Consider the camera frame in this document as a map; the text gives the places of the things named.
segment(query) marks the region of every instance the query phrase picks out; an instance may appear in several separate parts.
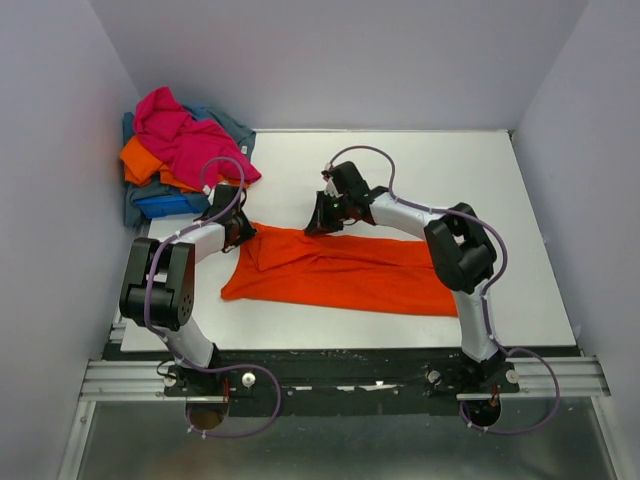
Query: orange shirt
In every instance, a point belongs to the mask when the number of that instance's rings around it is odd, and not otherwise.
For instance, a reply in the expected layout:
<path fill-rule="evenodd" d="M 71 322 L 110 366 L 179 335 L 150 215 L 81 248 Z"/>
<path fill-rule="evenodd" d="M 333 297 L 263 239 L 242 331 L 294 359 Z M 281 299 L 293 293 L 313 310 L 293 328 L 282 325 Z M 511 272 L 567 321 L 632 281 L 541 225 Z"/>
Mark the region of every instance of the orange shirt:
<path fill-rule="evenodd" d="M 254 224 L 224 300 L 251 298 L 412 315 L 456 316 L 426 242 L 350 235 L 308 237 Z"/>

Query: orange cloth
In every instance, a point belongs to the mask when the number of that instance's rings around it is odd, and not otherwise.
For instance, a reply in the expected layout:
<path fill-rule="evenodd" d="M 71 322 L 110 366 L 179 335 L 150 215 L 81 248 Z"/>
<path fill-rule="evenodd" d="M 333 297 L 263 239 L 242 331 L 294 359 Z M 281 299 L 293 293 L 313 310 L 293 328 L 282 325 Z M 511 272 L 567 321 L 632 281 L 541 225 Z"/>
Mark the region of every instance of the orange cloth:
<path fill-rule="evenodd" d="M 413 315 L 456 316 L 425 242 L 305 236 L 254 224 L 224 300 L 252 298 Z"/>
<path fill-rule="evenodd" d="M 127 142 L 120 152 L 120 159 L 124 162 L 124 179 L 139 187 L 144 187 L 151 182 L 151 176 L 160 173 L 160 183 L 178 187 L 183 193 L 199 192 L 200 190 L 190 187 L 186 183 L 178 180 L 169 167 L 158 160 L 153 154 L 140 143 L 135 135 Z M 238 180 L 229 180 L 222 175 L 218 175 L 218 180 L 228 181 L 231 185 L 238 185 Z"/>

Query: pink cloth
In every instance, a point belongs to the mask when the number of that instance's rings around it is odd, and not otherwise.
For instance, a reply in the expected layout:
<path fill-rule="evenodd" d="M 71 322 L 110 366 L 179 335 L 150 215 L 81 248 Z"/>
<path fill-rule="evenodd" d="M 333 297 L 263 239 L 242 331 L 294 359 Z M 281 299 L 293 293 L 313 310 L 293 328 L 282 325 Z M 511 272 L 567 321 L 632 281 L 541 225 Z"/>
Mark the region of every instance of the pink cloth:
<path fill-rule="evenodd" d="M 178 180 L 194 188 L 201 188 L 200 172 L 205 163 L 220 156 L 237 160 L 248 183 L 262 176 L 220 125 L 213 120 L 193 120 L 175 101 L 169 87 L 154 90 L 138 103 L 133 128 L 147 150 L 167 164 Z M 218 183 L 219 174 L 230 179 L 240 178 L 235 165 L 220 162 L 207 169 L 207 185 Z"/>

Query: white table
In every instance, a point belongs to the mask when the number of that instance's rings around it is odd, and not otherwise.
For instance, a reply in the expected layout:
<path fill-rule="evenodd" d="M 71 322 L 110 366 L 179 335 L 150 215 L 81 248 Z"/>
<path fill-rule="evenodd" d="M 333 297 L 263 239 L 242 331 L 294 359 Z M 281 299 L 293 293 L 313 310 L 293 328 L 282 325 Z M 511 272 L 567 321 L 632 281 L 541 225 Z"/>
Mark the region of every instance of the white table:
<path fill-rule="evenodd" d="M 494 324 L 506 345 L 575 345 L 542 237 L 505 132 L 266 131 L 257 135 L 253 164 L 263 178 L 248 192 L 251 221 L 304 228 L 315 191 L 324 188 L 320 171 L 340 149 L 368 144 L 396 161 L 395 190 L 432 205 L 469 203 L 504 237 L 509 268 L 492 289 Z M 370 187 L 386 185 L 389 165 L 372 152 L 352 160 Z M 192 217 L 152 222 L 149 236 L 162 237 Z M 385 227 L 357 224 L 346 233 L 410 239 Z M 231 277 L 238 252 L 216 254 L 196 268 L 193 315 L 221 349 L 346 349 L 457 347 L 456 318 L 419 317 L 341 310 L 258 300 L 224 302 L 220 289 Z M 127 320 L 123 351 L 162 350 L 153 334 Z"/>

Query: white wall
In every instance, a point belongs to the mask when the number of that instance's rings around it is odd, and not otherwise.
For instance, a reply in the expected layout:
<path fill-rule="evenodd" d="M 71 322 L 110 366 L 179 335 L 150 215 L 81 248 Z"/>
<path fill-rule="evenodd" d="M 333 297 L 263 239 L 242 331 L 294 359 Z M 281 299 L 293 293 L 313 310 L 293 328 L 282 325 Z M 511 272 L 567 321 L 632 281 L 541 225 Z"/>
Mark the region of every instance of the white wall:
<path fill-rule="evenodd" d="M 515 128 L 586 0 L 91 0 L 138 91 L 254 127 Z"/>
<path fill-rule="evenodd" d="M 85 0 L 2 2 L 0 59 L 0 478 L 47 479 L 116 306 L 137 92 Z"/>
<path fill-rule="evenodd" d="M 515 149 L 580 344 L 640 472 L 640 2 L 592 0 Z"/>

